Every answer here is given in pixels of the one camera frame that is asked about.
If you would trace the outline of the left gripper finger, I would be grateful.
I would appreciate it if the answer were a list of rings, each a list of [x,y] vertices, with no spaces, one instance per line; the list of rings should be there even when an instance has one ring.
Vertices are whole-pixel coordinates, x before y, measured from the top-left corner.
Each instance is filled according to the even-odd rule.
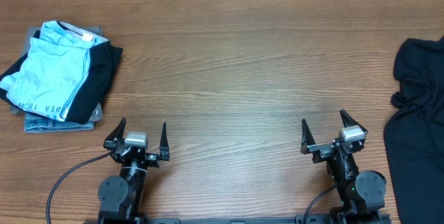
[[[123,139],[124,130],[126,127],[126,118],[120,120],[117,127],[105,138],[106,141],[114,141],[115,139]]]
[[[167,140],[167,125],[163,123],[162,126],[162,134],[160,138],[160,152],[168,153],[169,152],[169,144]]]

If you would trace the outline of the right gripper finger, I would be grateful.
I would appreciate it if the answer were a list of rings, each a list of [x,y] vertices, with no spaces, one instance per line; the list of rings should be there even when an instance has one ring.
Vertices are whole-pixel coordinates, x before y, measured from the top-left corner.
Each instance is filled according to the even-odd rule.
[[[302,124],[301,149],[310,150],[311,148],[316,146],[316,142],[309,129],[309,126],[307,125],[306,119],[302,119],[301,124]]]
[[[341,120],[345,128],[352,126],[359,126],[364,133],[367,133],[367,129],[364,128],[360,123],[355,121],[345,110],[340,110]]]

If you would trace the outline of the black t-shirt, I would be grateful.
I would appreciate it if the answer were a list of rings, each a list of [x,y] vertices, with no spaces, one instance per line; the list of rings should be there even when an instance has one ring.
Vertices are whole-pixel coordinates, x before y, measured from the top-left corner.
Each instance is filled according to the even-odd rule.
[[[402,223],[443,222],[443,40],[409,38],[394,62],[384,144]]]

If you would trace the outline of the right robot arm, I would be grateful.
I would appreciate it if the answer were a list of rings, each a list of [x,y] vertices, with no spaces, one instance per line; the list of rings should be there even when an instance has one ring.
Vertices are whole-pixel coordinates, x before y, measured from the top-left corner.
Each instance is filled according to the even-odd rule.
[[[386,178],[377,171],[359,171],[353,157],[354,153],[364,148],[368,131],[345,110],[341,110],[340,115],[343,128],[339,131],[339,136],[330,144],[323,145],[316,144],[306,120],[302,120],[300,152],[303,155],[311,154],[313,163],[325,162],[334,185],[312,200],[305,213],[297,216],[296,221],[299,223],[390,223],[390,216],[380,212],[380,209],[385,207]],[[331,208],[327,214],[311,215],[309,212],[315,203],[335,189],[341,200],[341,206]]]

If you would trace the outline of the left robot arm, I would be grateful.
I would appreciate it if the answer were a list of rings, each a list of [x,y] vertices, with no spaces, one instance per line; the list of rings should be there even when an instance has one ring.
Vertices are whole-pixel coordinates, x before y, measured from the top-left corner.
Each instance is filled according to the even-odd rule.
[[[99,223],[149,223],[146,215],[140,212],[148,168],[158,168],[161,161],[170,160],[166,125],[162,126],[159,153],[146,151],[146,133],[125,133],[125,126],[126,119],[122,119],[103,144],[121,169],[119,175],[104,179],[99,186]]]

